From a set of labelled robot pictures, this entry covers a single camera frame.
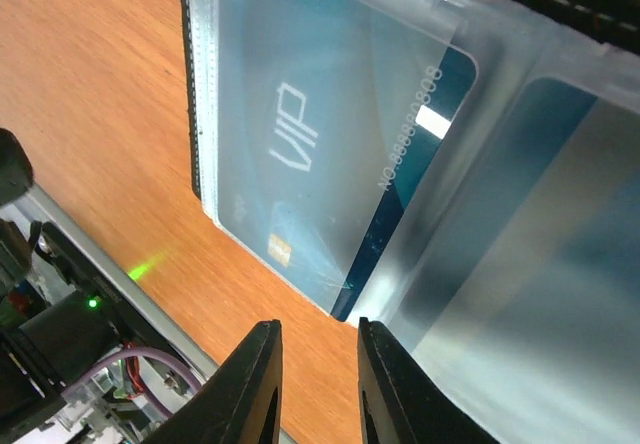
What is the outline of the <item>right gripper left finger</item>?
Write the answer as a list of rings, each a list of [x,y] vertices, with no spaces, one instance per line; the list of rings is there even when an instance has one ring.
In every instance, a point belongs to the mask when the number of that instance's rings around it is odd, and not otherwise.
[[[277,443],[282,382],[281,323],[260,321],[202,389],[145,441]]]

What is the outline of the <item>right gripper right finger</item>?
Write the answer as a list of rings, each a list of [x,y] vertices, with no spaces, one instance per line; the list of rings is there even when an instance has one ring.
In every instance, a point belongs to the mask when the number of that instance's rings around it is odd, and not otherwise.
[[[434,384],[379,321],[358,325],[364,443],[494,443],[496,439]]]

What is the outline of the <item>black leather card holder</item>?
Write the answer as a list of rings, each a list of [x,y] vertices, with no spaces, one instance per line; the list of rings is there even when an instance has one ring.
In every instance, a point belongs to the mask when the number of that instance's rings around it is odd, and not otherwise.
[[[215,218],[218,156],[218,0],[181,0],[191,127],[192,186]],[[504,443],[635,443],[639,439],[639,242],[593,250],[619,263],[589,271],[590,297],[548,337],[501,313],[452,355],[421,352],[408,311],[421,259],[472,165],[525,86],[551,77],[639,117],[639,0],[434,0],[456,20],[452,42],[476,81],[345,320],[386,324],[445,396]]]

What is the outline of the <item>blue card pile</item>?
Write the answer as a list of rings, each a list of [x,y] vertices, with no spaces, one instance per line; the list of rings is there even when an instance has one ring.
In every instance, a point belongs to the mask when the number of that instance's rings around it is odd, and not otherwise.
[[[529,82],[472,165],[421,259],[411,344],[452,355],[515,313],[548,337],[590,297],[593,250],[639,242],[639,117],[567,82]]]

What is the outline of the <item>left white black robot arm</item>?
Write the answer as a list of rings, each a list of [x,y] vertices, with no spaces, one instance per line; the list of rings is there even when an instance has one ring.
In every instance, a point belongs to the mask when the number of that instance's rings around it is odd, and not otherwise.
[[[122,341],[119,299],[97,268],[51,221],[34,221],[24,235],[13,221],[1,222],[1,292],[22,282],[34,257],[49,264],[72,289],[14,329],[1,329],[1,424],[63,405],[72,385]]]

